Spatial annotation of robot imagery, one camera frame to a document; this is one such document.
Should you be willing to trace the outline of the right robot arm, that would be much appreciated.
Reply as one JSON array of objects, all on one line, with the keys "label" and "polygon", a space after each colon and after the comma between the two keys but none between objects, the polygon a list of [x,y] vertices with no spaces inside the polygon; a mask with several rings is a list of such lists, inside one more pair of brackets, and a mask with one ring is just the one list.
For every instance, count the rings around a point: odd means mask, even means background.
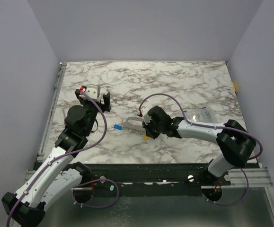
[{"label": "right robot arm", "polygon": [[162,108],[155,106],[141,111],[142,127],[146,136],[156,139],[164,134],[170,138],[197,139],[219,146],[221,155],[206,166],[201,178],[208,185],[234,167],[244,168],[256,146],[256,140],[235,120],[226,123],[193,122],[183,117],[171,118]]}]

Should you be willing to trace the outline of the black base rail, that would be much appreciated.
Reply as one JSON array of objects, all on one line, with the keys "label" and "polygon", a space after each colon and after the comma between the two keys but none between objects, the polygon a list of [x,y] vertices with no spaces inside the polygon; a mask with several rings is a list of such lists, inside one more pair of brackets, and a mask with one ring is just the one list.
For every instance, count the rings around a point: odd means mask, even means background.
[{"label": "black base rail", "polygon": [[206,164],[69,164],[65,170],[78,169],[80,185],[73,189],[78,201],[92,197],[201,196],[201,187],[230,185],[225,172],[216,181],[204,181]]}]

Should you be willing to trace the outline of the aluminium frame rail left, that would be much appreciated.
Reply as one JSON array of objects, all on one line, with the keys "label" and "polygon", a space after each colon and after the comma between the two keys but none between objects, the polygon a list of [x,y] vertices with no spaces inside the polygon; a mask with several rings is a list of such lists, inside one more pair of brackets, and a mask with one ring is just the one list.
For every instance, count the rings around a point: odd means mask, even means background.
[{"label": "aluminium frame rail left", "polygon": [[60,70],[58,72],[57,80],[56,80],[55,85],[54,85],[53,99],[52,99],[51,107],[50,107],[50,110],[49,110],[48,118],[47,118],[47,121],[46,121],[44,134],[42,136],[40,148],[39,148],[39,151],[37,153],[36,162],[42,162],[44,160],[45,149],[46,149],[46,145],[47,145],[48,138],[49,138],[49,135],[50,135],[51,126],[52,126],[52,123],[53,123],[53,117],[54,117],[58,97],[59,97],[59,94],[60,94],[60,90],[61,90],[61,87],[62,87],[62,81],[63,81],[63,78],[64,78],[66,66],[67,66],[66,62],[61,62],[60,63]]}]

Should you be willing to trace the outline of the aluminium frame rail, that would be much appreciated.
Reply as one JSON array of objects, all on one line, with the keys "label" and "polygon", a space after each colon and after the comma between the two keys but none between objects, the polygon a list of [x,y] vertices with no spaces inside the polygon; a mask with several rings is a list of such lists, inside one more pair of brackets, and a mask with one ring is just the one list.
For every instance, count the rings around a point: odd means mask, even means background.
[{"label": "aluminium frame rail", "polygon": [[228,175],[230,185],[225,185],[225,188],[246,188],[247,180],[249,188],[273,187],[267,168],[232,169]]},{"label": "aluminium frame rail", "polygon": [[61,87],[62,87],[62,81],[63,81],[63,78],[64,78],[66,66],[67,66],[66,62],[61,62],[60,63],[60,70],[58,72],[57,80],[56,80],[55,85],[54,85],[53,99],[52,99],[51,107],[50,107],[50,110],[49,110],[48,118],[47,118],[47,121],[46,121],[44,134],[42,136],[40,148],[39,148],[39,151],[37,153],[36,162],[42,162],[44,160],[45,149],[46,149],[46,145],[47,145],[48,138],[49,138],[49,135],[50,135],[51,126],[52,126],[52,123],[53,123],[53,117],[54,117],[58,97],[59,97],[59,94],[60,94],[60,90],[61,90]]}]

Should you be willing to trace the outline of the aluminium frame rail front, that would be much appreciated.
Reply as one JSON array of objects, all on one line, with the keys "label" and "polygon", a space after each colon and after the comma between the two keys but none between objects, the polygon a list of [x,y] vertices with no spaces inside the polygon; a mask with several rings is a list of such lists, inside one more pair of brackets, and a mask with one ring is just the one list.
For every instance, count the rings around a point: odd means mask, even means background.
[{"label": "aluminium frame rail front", "polygon": [[267,168],[232,169],[228,175],[230,185],[225,185],[225,188],[246,188],[247,180],[249,188],[273,187]]}]

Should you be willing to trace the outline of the clear plastic parts box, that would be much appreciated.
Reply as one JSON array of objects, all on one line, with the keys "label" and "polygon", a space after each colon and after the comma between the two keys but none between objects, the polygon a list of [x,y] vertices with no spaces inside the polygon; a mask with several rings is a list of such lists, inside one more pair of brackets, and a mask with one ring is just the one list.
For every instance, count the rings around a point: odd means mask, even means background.
[{"label": "clear plastic parts box", "polygon": [[214,111],[209,107],[184,110],[187,119],[193,122],[216,123]]}]

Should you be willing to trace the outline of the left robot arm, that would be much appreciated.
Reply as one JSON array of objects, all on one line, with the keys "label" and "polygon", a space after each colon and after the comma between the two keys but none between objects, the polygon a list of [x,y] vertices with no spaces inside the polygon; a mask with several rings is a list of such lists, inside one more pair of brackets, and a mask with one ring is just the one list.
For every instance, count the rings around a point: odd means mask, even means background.
[{"label": "left robot arm", "polygon": [[43,220],[48,208],[66,191],[75,186],[89,183],[89,168],[75,163],[64,177],[59,173],[82,151],[88,136],[93,133],[97,114],[111,110],[110,93],[99,99],[99,86],[82,86],[75,91],[79,105],[72,106],[64,120],[65,128],[59,135],[47,159],[15,193],[2,197],[8,215],[6,225],[13,219],[22,227],[36,227]]}]

